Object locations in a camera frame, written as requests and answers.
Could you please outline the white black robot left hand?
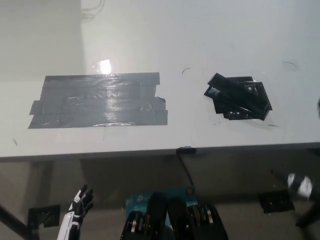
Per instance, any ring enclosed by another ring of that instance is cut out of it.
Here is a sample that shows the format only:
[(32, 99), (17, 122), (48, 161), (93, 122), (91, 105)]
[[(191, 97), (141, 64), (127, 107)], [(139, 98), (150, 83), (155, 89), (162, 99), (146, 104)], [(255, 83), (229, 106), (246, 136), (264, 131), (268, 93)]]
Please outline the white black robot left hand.
[(87, 191), (88, 186), (83, 185), (74, 196), (70, 207), (63, 217), (57, 240), (79, 240), (81, 226), (88, 211), (94, 206), (92, 200), (93, 190)]

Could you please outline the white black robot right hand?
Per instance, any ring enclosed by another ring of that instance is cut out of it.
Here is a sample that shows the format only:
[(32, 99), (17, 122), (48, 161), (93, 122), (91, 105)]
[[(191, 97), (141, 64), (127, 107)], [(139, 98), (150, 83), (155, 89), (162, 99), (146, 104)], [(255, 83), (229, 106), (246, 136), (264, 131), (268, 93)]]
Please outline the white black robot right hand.
[(287, 177), (288, 188), (301, 197), (309, 198), (312, 193), (313, 183), (308, 176), (298, 176), (290, 173)]

